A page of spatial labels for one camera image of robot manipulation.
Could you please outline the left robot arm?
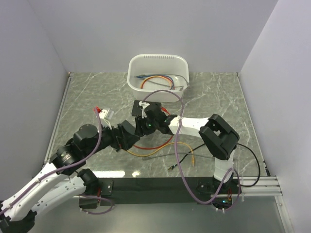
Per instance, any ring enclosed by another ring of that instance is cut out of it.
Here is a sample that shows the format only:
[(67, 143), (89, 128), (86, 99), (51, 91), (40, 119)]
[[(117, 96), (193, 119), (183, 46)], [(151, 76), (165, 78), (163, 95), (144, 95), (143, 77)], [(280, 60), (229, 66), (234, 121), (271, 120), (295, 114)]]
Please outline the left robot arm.
[(80, 194), (96, 195), (100, 182), (86, 158), (107, 147), (128, 150), (139, 136), (128, 121), (117, 127), (86, 124), (60, 147), (42, 170), (21, 190), (0, 204), (0, 229), (4, 233), (27, 233), (35, 218)]

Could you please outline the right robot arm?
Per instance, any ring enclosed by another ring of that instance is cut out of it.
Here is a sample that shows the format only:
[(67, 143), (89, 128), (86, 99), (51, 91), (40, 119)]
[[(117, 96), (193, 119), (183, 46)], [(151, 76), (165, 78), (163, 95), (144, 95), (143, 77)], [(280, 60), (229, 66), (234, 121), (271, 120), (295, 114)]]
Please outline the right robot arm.
[(139, 101), (133, 106), (135, 117), (135, 135), (142, 137), (155, 131), (162, 134), (184, 134), (199, 137), (215, 159), (214, 189), (220, 194), (231, 188), (234, 150), (240, 139), (238, 133), (219, 115), (206, 118), (188, 118), (178, 115), (166, 115), (155, 102)]

